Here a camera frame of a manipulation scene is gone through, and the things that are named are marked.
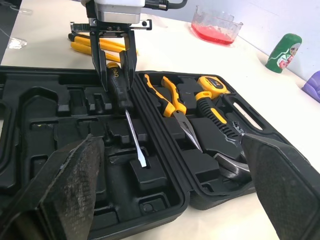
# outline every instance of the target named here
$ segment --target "tape measure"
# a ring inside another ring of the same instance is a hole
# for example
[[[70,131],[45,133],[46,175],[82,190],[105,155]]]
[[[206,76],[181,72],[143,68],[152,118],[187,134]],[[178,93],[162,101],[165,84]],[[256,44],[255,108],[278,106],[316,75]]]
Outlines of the tape measure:
[[[216,76],[201,76],[197,83],[201,85],[203,90],[212,94],[211,99],[215,99],[220,94],[230,93],[227,87]]]

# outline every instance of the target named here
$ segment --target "green doll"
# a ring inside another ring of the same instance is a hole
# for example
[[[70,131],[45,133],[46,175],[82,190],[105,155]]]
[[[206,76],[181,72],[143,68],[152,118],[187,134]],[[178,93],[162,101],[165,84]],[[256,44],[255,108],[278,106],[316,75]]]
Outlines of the green doll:
[[[282,73],[296,55],[301,43],[302,38],[296,34],[284,35],[273,49],[265,66],[273,72]]]

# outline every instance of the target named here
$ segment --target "textured gripper pad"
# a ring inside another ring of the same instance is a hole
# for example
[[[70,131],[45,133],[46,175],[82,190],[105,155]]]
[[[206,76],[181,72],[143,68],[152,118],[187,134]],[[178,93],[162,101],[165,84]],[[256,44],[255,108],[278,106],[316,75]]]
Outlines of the textured gripper pad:
[[[89,135],[68,156],[40,204],[55,239],[86,240],[94,217],[104,143]]]
[[[241,139],[256,193],[281,240],[318,239],[320,175],[292,146],[246,134]]]

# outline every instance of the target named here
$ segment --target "white table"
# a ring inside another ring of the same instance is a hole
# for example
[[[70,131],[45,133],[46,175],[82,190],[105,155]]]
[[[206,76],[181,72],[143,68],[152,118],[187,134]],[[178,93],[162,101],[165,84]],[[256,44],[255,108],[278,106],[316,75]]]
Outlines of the white table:
[[[93,69],[88,55],[70,48],[69,22],[86,23],[85,8],[71,0],[24,0],[11,36],[27,40],[25,48],[7,49],[2,65]],[[301,91],[302,81],[288,70],[277,74],[263,65],[268,56],[238,37],[226,47],[202,41],[183,21],[153,19],[153,30],[136,30],[137,71],[173,71],[222,76],[320,172],[320,105]],[[188,208],[172,223],[127,240],[277,240],[256,194],[239,197],[206,211]]]

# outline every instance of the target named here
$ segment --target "red gel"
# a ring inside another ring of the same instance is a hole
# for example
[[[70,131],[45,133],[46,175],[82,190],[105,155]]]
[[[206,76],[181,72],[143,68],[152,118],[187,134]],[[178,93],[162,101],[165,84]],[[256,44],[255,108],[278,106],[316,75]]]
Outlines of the red gel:
[[[231,39],[228,35],[219,32],[212,26],[200,26],[198,24],[192,23],[191,27],[199,38],[212,43],[230,45],[235,41],[234,39]]]

